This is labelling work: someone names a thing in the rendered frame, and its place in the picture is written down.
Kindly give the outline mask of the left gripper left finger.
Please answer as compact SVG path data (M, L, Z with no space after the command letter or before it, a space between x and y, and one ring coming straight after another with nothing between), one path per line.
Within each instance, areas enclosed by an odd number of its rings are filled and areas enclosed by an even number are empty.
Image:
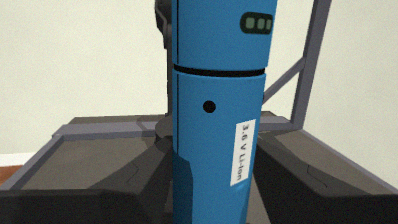
M0 224L161 224L172 149L165 136L87 189L0 190Z

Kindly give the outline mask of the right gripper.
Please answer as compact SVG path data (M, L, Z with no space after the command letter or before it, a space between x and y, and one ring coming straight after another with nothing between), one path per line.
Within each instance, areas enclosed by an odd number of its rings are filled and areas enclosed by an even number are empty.
M163 219L162 224L173 224L173 219Z

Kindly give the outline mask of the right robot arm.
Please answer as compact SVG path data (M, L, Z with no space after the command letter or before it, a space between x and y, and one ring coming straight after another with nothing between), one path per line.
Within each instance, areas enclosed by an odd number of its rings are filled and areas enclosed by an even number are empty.
M160 11L159 11L160 10ZM173 136L173 108L172 108L172 10L171 0L155 0L154 4L156 26L163 35L163 46L167 49L167 108L168 116L155 125L156 138L154 144L165 136ZM163 15L164 16L163 16ZM166 20L167 19L167 20ZM170 183L163 219L173 219L173 182Z

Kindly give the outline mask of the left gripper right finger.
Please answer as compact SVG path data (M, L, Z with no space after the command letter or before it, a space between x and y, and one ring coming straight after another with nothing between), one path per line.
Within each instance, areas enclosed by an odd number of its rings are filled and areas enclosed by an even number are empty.
M372 195L261 138L253 175L271 224L398 224L398 194Z

